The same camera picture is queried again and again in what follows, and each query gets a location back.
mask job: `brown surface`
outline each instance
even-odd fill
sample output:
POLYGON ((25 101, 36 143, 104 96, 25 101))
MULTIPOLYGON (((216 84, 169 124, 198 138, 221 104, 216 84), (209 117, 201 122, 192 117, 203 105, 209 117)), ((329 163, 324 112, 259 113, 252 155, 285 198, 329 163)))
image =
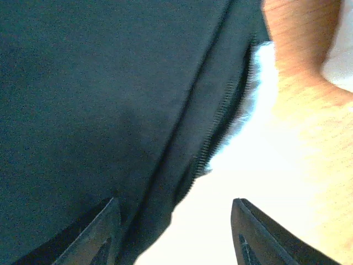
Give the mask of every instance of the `brown surface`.
POLYGON ((310 199, 312 233, 301 237, 342 264, 353 264, 353 94, 318 73, 339 6, 336 0, 266 0, 280 71, 270 126, 295 131, 300 179, 318 188, 310 199))

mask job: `black cloth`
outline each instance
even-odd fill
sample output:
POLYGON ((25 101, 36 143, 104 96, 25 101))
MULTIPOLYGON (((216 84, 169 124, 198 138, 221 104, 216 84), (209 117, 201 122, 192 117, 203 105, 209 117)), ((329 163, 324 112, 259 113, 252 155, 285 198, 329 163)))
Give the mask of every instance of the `black cloth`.
POLYGON ((133 264, 263 25, 259 0, 1 1, 0 264, 111 197, 133 264))

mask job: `black zipper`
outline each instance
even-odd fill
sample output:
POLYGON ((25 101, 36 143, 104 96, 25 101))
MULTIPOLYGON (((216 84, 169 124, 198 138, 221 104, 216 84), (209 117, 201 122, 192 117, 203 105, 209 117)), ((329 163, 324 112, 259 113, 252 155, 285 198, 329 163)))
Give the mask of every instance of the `black zipper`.
MULTIPOLYGON (((253 54, 253 49, 255 46, 255 42, 256 42, 256 35, 253 37, 251 43, 250 43, 250 48, 249 48, 249 61, 248 61, 248 74, 247 74, 247 80, 245 83, 245 89, 243 92, 243 97, 246 97, 247 94, 249 93, 250 90, 250 80, 253 78, 254 76, 254 67, 253 67, 253 63, 252 63, 252 54, 253 54)), ((184 194, 181 194, 181 196, 178 196, 179 199, 177 200, 176 204, 178 204, 179 202, 181 202, 190 192, 191 188, 193 187, 195 180, 198 177, 201 177, 204 174, 204 170, 205 167, 208 164, 208 159, 210 157, 212 157, 213 155, 215 155, 215 153, 219 150, 220 148, 220 143, 222 141, 222 136, 219 137, 217 139, 217 142, 214 146, 214 148, 212 148, 210 150, 210 145, 212 142, 212 137, 213 137, 213 133, 215 131, 215 128, 219 127, 219 125, 221 124, 223 118, 227 115, 229 109, 231 109, 232 107, 232 99, 233 99, 233 95, 236 92, 237 89, 237 84, 234 82, 234 80, 229 80, 227 82, 226 85, 226 92, 223 98, 222 103, 220 104, 220 106, 217 109, 216 115, 215 115, 215 119, 213 120, 212 125, 209 127, 209 129, 207 130, 207 136, 204 140, 204 143, 202 144, 202 148, 199 151, 199 154, 197 156, 194 157, 194 159, 196 160, 196 162, 193 163, 193 167, 191 168, 191 177, 188 178, 189 179, 189 183, 188 183, 188 189, 186 190, 186 192, 184 192, 184 194)), ((236 117, 237 115, 239 115, 239 108, 237 109, 237 111, 234 113, 234 115, 232 116, 233 118, 236 117)), ((223 125, 223 134, 226 133, 229 129, 229 127, 232 125, 232 120, 233 119, 229 119, 227 121, 226 124, 223 125)))

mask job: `white object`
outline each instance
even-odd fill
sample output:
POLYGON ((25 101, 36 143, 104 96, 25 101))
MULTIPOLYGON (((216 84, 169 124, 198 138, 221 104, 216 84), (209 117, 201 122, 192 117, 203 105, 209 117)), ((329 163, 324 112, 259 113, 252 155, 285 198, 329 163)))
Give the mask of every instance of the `white object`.
POLYGON ((353 0, 343 0, 335 39, 322 75, 339 88, 353 92, 353 0))

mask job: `wooden surface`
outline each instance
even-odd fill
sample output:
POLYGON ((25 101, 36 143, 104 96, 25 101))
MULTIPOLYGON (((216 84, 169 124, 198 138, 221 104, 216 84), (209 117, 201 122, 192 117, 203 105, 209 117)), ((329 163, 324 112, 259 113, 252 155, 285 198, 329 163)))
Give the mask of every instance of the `wooden surface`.
POLYGON ((280 72, 273 117, 240 139, 223 171, 197 180, 138 265, 236 264, 230 210, 237 197, 341 264, 353 264, 353 94, 319 74, 339 4, 266 0, 280 72))

